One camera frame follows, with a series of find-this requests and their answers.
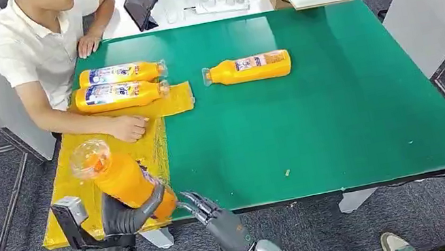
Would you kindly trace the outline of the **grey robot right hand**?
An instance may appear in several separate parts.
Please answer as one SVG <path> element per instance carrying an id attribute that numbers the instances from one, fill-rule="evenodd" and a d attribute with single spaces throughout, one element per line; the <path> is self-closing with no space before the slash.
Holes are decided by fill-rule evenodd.
<path id="1" fill-rule="evenodd" d="M 240 217 L 211 199 L 191 191 L 181 191 L 188 201 L 179 201 L 178 207 L 190 212 L 220 246 L 219 251 L 254 251 L 256 240 L 242 224 Z"/>

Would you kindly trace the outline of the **person's right hand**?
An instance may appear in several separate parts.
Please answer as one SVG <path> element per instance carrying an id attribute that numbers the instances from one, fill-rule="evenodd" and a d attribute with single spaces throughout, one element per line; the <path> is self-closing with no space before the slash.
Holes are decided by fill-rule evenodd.
<path id="1" fill-rule="evenodd" d="M 110 122 L 109 135 L 128 143 L 134 143 L 146 134 L 150 119 L 145 116 L 124 115 L 113 117 Z"/>

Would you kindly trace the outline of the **person's left hand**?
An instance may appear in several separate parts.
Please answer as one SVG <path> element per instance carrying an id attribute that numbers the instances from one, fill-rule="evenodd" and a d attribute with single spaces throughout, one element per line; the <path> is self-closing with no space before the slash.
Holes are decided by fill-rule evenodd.
<path id="1" fill-rule="evenodd" d="M 101 37 L 95 33 L 89 33 L 82 36 L 78 40 L 77 51 L 79 58 L 87 58 L 92 53 L 97 51 L 99 43 L 101 42 Z"/>

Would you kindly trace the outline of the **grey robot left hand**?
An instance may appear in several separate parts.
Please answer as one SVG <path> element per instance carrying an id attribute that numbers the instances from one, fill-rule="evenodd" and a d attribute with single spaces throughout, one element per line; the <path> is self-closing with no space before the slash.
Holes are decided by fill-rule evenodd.
<path id="1" fill-rule="evenodd" d="M 165 186 L 158 183 L 140 207 L 129 207 L 116 197 L 102 195 L 102 225 L 106 236 L 137 233 L 163 201 Z"/>

